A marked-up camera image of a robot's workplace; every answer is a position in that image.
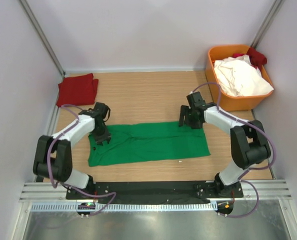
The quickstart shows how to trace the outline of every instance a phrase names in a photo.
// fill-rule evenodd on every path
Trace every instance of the green cloth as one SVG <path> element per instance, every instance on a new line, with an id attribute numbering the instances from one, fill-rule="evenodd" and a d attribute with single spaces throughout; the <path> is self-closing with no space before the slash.
<path id="1" fill-rule="evenodd" d="M 210 155 L 203 129 L 191 129 L 178 122 L 109 125 L 109 144 L 96 145 L 90 134 L 88 165 L 113 165 L 165 159 L 186 159 Z"/>

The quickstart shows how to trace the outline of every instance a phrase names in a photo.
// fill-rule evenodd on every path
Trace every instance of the white backdrop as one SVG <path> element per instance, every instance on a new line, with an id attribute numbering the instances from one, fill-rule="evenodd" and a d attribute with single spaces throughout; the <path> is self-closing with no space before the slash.
<path id="1" fill-rule="evenodd" d="M 0 1 L 0 240 L 11 239 L 61 76 L 18 1 Z"/>
<path id="2" fill-rule="evenodd" d="M 297 1 L 285 1 L 258 50 L 267 56 L 273 94 L 255 109 L 277 147 L 274 172 L 297 205 Z"/>
<path id="3" fill-rule="evenodd" d="M 28 0 L 66 71 L 192 70 L 251 44 L 273 0 Z"/>

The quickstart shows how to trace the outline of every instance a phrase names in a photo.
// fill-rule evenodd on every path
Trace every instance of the crumpled white fabric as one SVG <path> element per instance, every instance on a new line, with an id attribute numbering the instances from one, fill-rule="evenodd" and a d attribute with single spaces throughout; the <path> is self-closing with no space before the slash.
<path id="1" fill-rule="evenodd" d="M 216 60 L 214 70 L 223 92 L 229 96 L 259 96 L 266 95 L 274 90 L 262 78 L 261 71 L 251 66 L 248 55 Z"/>

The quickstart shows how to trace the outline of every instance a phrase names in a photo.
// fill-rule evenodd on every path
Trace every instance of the orange bin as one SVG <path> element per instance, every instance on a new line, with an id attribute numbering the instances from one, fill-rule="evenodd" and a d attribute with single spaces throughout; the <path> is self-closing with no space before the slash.
<path id="1" fill-rule="evenodd" d="M 208 82 L 219 83 L 218 78 L 214 71 L 213 62 L 215 60 L 223 60 L 228 57 L 232 57 L 233 54 L 246 54 L 249 50 L 249 46 L 239 44 L 239 45 L 223 45 L 215 46 L 208 51 L 207 64 L 205 75 Z M 262 66 L 262 77 L 273 87 L 273 84 Z M 217 103 L 219 96 L 219 89 L 216 85 L 209 85 L 210 92 L 212 94 L 213 101 Z M 229 96 L 221 90 L 221 100 L 219 106 L 225 111 L 240 111 L 240 110 L 251 110 L 254 109 L 263 99 L 272 94 L 273 91 L 266 95 L 258 96 Z"/>

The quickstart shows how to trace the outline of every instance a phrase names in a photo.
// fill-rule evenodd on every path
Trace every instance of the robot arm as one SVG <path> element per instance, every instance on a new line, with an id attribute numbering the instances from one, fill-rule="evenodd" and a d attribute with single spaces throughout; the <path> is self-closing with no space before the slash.
<path id="1" fill-rule="evenodd" d="M 110 108 L 104 103 L 97 102 L 94 108 L 89 110 L 82 110 L 78 114 L 78 123 L 73 121 L 63 130 L 53 134 L 52 136 L 43 135 L 38 139 L 36 153 L 34 158 L 33 172 L 34 174 L 50 178 L 47 165 L 47 155 L 51 143 L 58 138 L 51 150 L 52 153 L 56 151 L 56 156 L 50 158 L 51 171 L 54 180 L 79 189 L 86 189 L 87 192 L 93 191 L 93 178 L 83 172 L 77 171 L 73 168 L 72 163 L 72 148 L 82 139 L 86 134 L 91 133 L 96 144 L 102 145 L 104 141 L 107 143 L 111 140 L 104 119 L 108 114 L 110 117 Z"/>
<path id="2" fill-rule="evenodd" d="M 221 108 L 218 109 L 213 102 L 205 103 L 199 92 L 186 98 L 189 106 L 181 106 L 179 126 L 186 124 L 193 129 L 201 129 L 203 123 L 209 123 L 230 135 L 232 161 L 215 176 L 214 183 L 218 192 L 238 182 L 250 166 L 270 157 L 271 150 L 267 139 L 253 128 L 241 123 L 248 122 L 264 131 L 260 121 L 241 119 Z"/>

